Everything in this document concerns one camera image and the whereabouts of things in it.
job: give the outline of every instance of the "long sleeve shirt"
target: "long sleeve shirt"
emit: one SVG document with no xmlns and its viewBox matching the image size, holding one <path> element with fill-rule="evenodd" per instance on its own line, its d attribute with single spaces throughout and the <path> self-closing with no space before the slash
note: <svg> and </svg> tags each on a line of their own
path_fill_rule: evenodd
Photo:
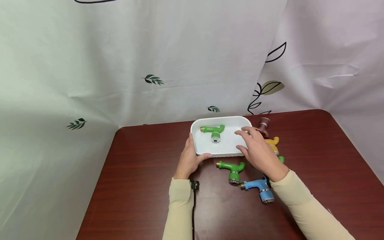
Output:
<svg viewBox="0 0 384 240">
<path fill-rule="evenodd" d="M 354 240 L 292 170 L 282 180 L 271 182 L 271 186 L 308 240 Z M 189 180 L 172 179 L 163 240 L 192 240 L 193 194 Z"/>
</svg>

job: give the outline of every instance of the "brown faucet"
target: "brown faucet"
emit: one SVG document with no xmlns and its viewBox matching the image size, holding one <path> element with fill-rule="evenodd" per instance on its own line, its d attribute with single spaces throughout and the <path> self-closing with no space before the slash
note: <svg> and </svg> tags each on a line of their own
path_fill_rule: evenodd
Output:
<svg viewBox="0 0 384 240">
<path fill-rule="evenodd" d="M 261 118 L 260 119 L 260 123 L 259 123 L 259 126 L 258 127 L 255 127 L 255 129 L 257 131 L 259 131 L 264 138 L 269 138 L 269 134 L 268 132 L 266 131 L 267 127 L 268 127 L 268 124 L 271 120 L 269 120 L 269 118 Z"/>
</svg>

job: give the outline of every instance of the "person's right hand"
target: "person's right hand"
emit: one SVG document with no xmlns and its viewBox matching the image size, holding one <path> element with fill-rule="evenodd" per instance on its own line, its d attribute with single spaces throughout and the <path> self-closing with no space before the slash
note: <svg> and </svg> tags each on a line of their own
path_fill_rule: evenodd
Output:
<svg viewBox="0 0 384 240">
<path fill-rule="evenodd" d="M 248 149 L 241 145 L 237 145 L 236 148 L 244 154 L 252 166 L 262 171 L 272 182 L 283 179 L 289 169 L 280 162 L 261 133 L 254 127 L 242 127 L 241 129 L 235 134 L 243 137 Z"/>
</svg>

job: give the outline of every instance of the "white curtain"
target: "white curtain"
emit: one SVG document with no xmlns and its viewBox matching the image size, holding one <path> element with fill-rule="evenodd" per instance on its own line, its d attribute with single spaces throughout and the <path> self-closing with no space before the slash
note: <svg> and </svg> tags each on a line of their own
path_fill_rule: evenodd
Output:
<svg viewBox="0 0 384 240">
<path fill-rule="evenodd" d="M 0 2 L 0 239 L 75 239 L 121 126 L 243 115 L 286 1 Z"/>
<path fill-rule="evenodd" d="M 253 114 L 328 111 L 382 182 L 383 16 L 380 0 L 289 0 L 248 105 Z M 258 94 L 266 83 L 273 89 Z"/>
</svg>

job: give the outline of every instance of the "finger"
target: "finger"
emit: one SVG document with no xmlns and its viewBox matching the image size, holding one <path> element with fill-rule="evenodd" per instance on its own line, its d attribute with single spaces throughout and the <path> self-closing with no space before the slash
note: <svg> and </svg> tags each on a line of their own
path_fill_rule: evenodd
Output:
<svg viewBox="0 0 384 240">
<path fill-rule="evenodd" d="M 254 127 L 242 127 L 241 130 L 243 131 L 248 131 L 249 134 L 252 136 L 252 137 L 256 137 L 257 133 L 259 131 L 257 131 Z"/>
<path fill-rule="evenodd" d="M 188 148 L 188 145 L 189 145 L 189 138 L 185 141 L 185 147 L 184 148 Z"/>
<path fill-rule="evenodd" d="M 201 154 L 200 156 L 197 157 L 197 161 L 199 163 L 201 163 L 202 161 L 208 159 L 208 158 L 212 158 L 212 154 L 210 153 L 204 153 L 204 154 Z"/>
<path fill-rule="evenodd" d="M 189 133 L 188 141 L 189 141 L 189 144 L 188 144 L 189 147 L 195 147 L 195 144 L 193 142 L 193 135 L 192 135 L 192 133 Z"/>
<path fill-rule="evenodd" d="M 245 156 L 246 159 L 249 159 L 249 158 L 248 158 L 248 157 L 249 157 L 248 149 L 246 149 L 246 147 L 241 146 L 241 145 L 237 145 L 236 148 L 239 149 L 240 152 L 242 152 L 242 154 L 244 154 L 244 156 Z"/>
<path fill-rule="evenodd" d="M 247 132 L 238 130 L 235 134 L 242 136 L 247 145 L 250 144 L 251 136 L 249 136 Z"/>
</svg>

